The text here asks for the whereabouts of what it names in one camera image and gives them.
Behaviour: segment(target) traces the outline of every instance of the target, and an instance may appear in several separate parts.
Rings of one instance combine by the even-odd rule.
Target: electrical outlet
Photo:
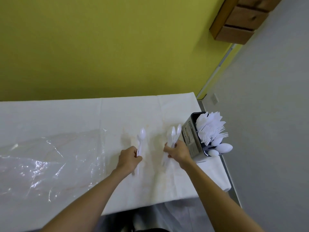
[[[211,96],[211,100],[214,105],[216,105],[219,102],[218,97],[215,93]]]

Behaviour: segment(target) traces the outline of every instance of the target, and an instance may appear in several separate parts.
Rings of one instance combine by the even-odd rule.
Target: plastic wrap
[[[105,129],[59,134],[0,148],[0,196],[78,197],[105,177]]]

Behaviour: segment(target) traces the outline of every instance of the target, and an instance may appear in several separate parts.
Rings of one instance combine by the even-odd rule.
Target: metal cutlery holder
[[[182,136],[183,140],[186,143],[191,158],[196,162],[204,162],[208,155],[208,151],[214,149],[215,147],[208,145],[206,146],[204,143],[201,143],[201,140],[197,134],[196,128],[196,120],[201,114],[206,112],[194,112],[191,116],[187,119],[187,121],[182,126]]]

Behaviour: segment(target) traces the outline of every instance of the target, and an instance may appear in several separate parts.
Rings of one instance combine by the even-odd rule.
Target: gray wall
[[[309,0],[283,0],[203,100],[227,122],[226,165],[266,231],[309,231],[308,21]]]

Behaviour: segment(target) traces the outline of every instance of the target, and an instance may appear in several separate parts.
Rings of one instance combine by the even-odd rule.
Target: white tablecloth
[[[166,172],[162,171],[160,163],[163,146],[167,140],[167,129],[179,123],[183,124],[191,113],[199,111],[201,110],[194,93],[1,102],[0,147],[42,137],[100,129],[104,130],[104,170],[106,174],[110,174],[117,164],[120,151],[128,148],[139,130],[145,127],[147,140],[141,154],[143,161],[139,165],[139,174],[129,175],[116,188],[103,211],[103,214],[110,214],[176,199],[197,197],[189,177],[174,160]],[[223,190],[228,191],[231,188],[219,157],[209,157],[206,162],[199,163],[199,166]],[[2,195],[1,231],[41,228],[74,199],[73,196],[68,196],[66,199],[49,202]]]

